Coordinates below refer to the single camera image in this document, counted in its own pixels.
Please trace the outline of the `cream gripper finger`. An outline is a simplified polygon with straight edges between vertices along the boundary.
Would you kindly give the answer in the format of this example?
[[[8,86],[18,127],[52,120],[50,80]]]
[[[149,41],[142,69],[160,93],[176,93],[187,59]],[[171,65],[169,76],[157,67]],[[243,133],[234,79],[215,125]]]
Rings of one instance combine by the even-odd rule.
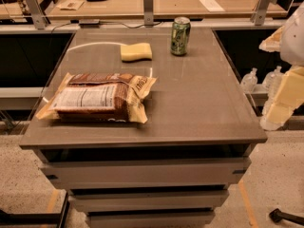
[[[283,76],[266,115],[273,124],[284,124],[304,104],[304,66],[292,66]]]
[[[263,40],[258,48],[267,52],[280,52],[282,31],[283,27],[278,28],[271,36]]]

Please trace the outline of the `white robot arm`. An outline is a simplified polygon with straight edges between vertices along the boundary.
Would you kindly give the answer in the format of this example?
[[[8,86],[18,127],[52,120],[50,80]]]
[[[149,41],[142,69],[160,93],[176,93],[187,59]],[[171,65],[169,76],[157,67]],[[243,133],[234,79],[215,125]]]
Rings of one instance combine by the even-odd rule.
[[[260,120],[265,130],[277,130],[304,104],[304,2],[259,48],[279,52],[281,60],[291,65],[273,82]]]

